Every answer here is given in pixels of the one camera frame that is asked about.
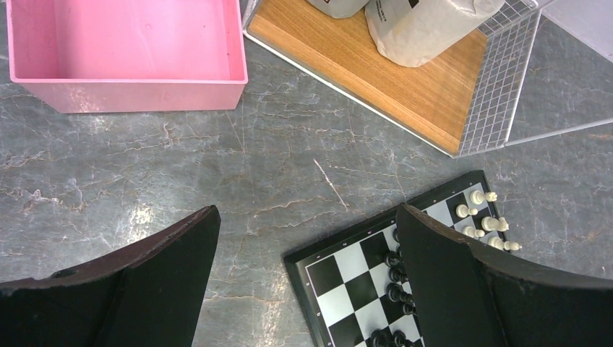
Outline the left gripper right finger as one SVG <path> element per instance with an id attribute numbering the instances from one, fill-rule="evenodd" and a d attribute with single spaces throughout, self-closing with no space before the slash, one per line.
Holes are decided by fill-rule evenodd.
<path id="1" fill-rule="evenodd" d="M 612 282 L 540 265 L 403 204 L 397 230 L 428 346 L 610 346 Z"/>

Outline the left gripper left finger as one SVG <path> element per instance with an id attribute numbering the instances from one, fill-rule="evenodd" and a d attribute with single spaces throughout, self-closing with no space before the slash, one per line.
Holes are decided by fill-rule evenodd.
<path id="1" fill-rule="evenodd" d="M 206 206 L 42 278 L 1 284 L 3 346 L 190 346 L 220 232 Z"/>

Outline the black white chess board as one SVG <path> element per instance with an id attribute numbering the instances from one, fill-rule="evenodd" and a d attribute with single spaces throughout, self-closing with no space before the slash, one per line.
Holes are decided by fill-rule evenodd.
<path id="1" fill-rule="evenodd" d="M 484 218 L 499 218 L 497 195 L 482 170 L 469 171 L 409 200 L 440 223 L 490 245 L 507 242 L 505 233 L 487 231 Z M 404 333 L 425 346 L 416 309 L 387 297 L 394 283 L 410 294 L 402 275 L 390 275 L 389 252 L 399 252 L 397 208 L 392 207 L 284 258 L 294 293 L 316 346 L 371 346 L 372 333 Z"/>

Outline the white wire wooden shelf rack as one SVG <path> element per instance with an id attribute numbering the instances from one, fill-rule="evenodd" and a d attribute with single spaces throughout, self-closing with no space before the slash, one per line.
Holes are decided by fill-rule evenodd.
<path id="1" fill-rule="evenodd" d="M 417 68 L 381 56 L 358 12 L 333 19 L 306 1 L 248 1 L 244 34 L 311 77 L 453 158 L 509 140 L 541 11 L 501 10 Z"/>

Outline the black chess pieces group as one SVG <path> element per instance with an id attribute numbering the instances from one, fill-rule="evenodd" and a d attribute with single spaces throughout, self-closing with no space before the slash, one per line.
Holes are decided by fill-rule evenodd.
<path id="1" fill-rule="evenodd" d="M 376 253 L 379 263 L 370 273 L 379 296 L 375 307 L 382 310 L 385 318 L 381 319 L 379 314 L 371 315 L 375 321 L 367 329 L 367 345 L 422 346 L 416 305 L 402 263 L 396 227 L 390 226 L 381 234 L 387 246 L 384 252 Z"/>

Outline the white chess pieces corner group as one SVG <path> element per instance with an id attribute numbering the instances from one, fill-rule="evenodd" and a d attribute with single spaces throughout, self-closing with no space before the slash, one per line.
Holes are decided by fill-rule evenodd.
<path id="1" fill-rule="evenodd" d="M 521 244 L 507 241 L 503 236 L 510 225 L 504 217 L 495 215 L 490 205 L 496 201 L 497 193 L 484 192 L 482 189 L 473 188 L 458 193 L 447 203 L 454 222 L 453 228 L 499 250 L 521 250 Z"/>

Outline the pink plastic bin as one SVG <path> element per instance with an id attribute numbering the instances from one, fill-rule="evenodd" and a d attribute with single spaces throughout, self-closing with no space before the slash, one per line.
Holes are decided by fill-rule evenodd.
<path id="1" fill-rule="evenodd" d="M 8 1 L 11 80 L 61 113 L 231 110 L 237 1 Z"/>

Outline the white toilet paper roll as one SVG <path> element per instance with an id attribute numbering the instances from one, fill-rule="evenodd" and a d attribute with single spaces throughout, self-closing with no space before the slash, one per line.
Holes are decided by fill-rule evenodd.
<path id="1" fill-rule="evenodd" d="M 369 33 L 382 56 L 420 67 L 496 14 L 502 0 L 375 0 L 364 8 Z"/>

